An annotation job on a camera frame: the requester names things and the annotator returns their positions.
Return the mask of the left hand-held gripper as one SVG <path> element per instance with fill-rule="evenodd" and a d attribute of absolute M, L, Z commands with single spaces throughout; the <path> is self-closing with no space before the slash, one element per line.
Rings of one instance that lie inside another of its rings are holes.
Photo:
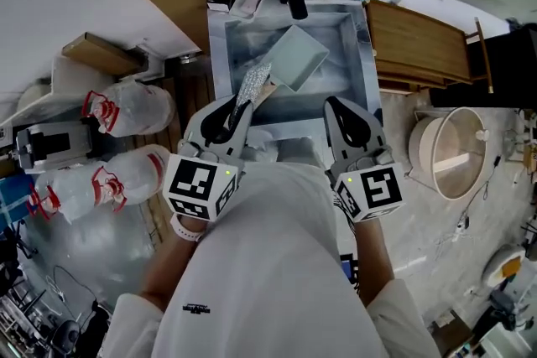
<path fill-rule="evenodd" d="M 227 96 L 201 108 L 190 118 L 178 152 L 169 156 L 162 192 L 176 215 L 217 221 L 237 191 L 253 104 L 236 103 L 236 96 Z"/>

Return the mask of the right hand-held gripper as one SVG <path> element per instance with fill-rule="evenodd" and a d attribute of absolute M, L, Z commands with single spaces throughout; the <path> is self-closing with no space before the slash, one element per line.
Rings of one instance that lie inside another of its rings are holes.
<path fill-rule="evenodd" d="M 354 101 L 330 96 L 323 107 L 334 163 L 326 171 L 333 204 L 351 223 L 391 214 L 404 205 L 404 172 L 385 144 L 381 122 Z M 379 147 L 369 150 L 371 145 Z"/>

